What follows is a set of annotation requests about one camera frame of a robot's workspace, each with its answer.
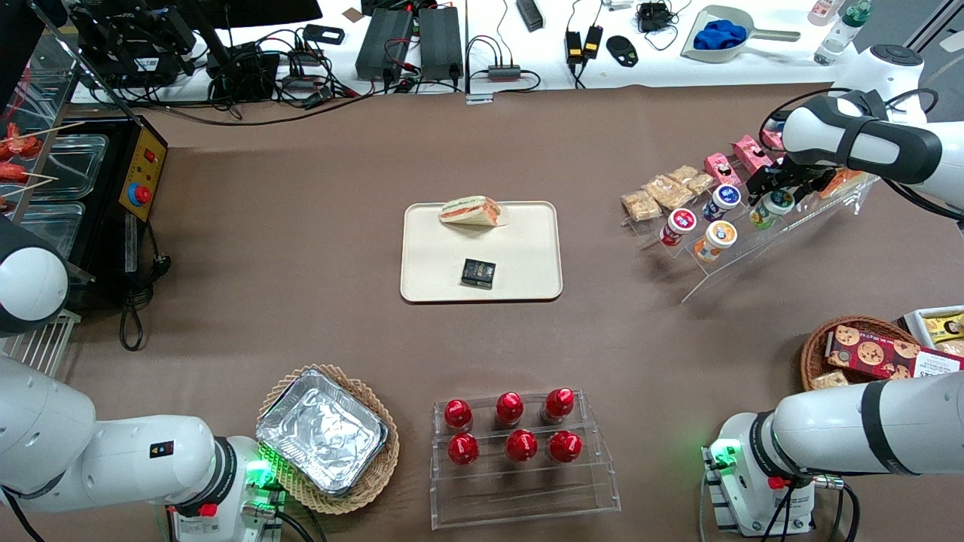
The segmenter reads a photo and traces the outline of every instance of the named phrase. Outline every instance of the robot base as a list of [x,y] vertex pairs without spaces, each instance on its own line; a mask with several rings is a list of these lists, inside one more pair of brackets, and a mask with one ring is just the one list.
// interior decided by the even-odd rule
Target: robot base
[[[770,489],[769,477],[763,473],[753,457],[750,429],[756,418],[755,414],[742,413],[727,420],[720,429],[719,438],[710,445],[708,457],[710,462],[723,461],[730,464],[729,468],[710,475],[718,476],[726,505],[743,536],[762,536],[788,491]],[[787,525],[787,534],[809,532],[813,528],[813,510],[813,482],[794,489],[790,497],[790,524]],[[783,534],[785,514],[784,508],[773,524],[770,536]]]

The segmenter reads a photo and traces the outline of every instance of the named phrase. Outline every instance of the water bottle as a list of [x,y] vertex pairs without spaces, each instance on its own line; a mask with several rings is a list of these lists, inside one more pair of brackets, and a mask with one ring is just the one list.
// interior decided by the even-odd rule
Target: water bottle
[[870,9],[870,0],[860,0],[847,8],[841,20],[830,29],[830,34],[827,34],[820,48],[814,53],[814,61],[822,66],[837,62],[844,49],[857,37],[857,33],[870,18]]

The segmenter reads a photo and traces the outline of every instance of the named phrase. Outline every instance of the brown table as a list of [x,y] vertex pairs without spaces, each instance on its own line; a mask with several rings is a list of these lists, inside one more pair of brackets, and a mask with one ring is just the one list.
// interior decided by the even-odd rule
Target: brown table
[[[327,519],[332,542],[695,540],[699,446],[730,415],[770,409],[800,389],[797,349],[820,322],[960,301],[952,286],[964,273],[960,235],[885,187],[859,217],[839,213],[801,230],[685,305],[692,278],[640,252],[620,227],[620,194],[699,165],[806,90],[500,95],[471,107],[461,95],[398,95],[263,128],[152,113],[174,147],[153,215],[174,267],[143,312],[147,349],[121,349],[115,315],[88,317],[67,381],[102,419],[185,414],[217,434],[253,435],[264,395],[289,370],[341,365],[391,410],[402,448],[378,500]],[[290,114],[245,109],[246,120]],[[405,208],[471,193],[555,204],[559,299],[401,299]],[[788,309],[777,312],[775,299]],[[430,531],[432,402],[558,385],[589,394],[623,512]],[[863,500],[860,539],[959,538],[959,481],[852,480]],[[826,539],[831,499],[818,502],[817,533],[794,540]],[[49,542],[160,540],[142,503],[31,519]],[[27,540],[8,510],[0,520],[4,540]],[[707,522],[710,540],[733,538]]]

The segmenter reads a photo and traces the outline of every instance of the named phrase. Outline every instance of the beige tray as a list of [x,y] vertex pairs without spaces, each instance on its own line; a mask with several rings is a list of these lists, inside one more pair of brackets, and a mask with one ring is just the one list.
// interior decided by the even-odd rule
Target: beige tray
[[[442,203],[405,211],[401,293],[412,303],[554,299],[562,293],[555,207],[549,202],[501,202],[499,226],[452,226],[439,220]],[[466,258],[495,264],[491,290],[462,284]]]

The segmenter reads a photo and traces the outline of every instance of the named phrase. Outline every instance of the green led light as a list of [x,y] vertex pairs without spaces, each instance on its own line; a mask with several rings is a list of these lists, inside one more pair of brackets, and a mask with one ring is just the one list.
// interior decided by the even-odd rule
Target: green led light
[[271,471],[271,463],[264,459],[249,461],[245,467],[246,481],[257,487],[264,487],[275,480]]

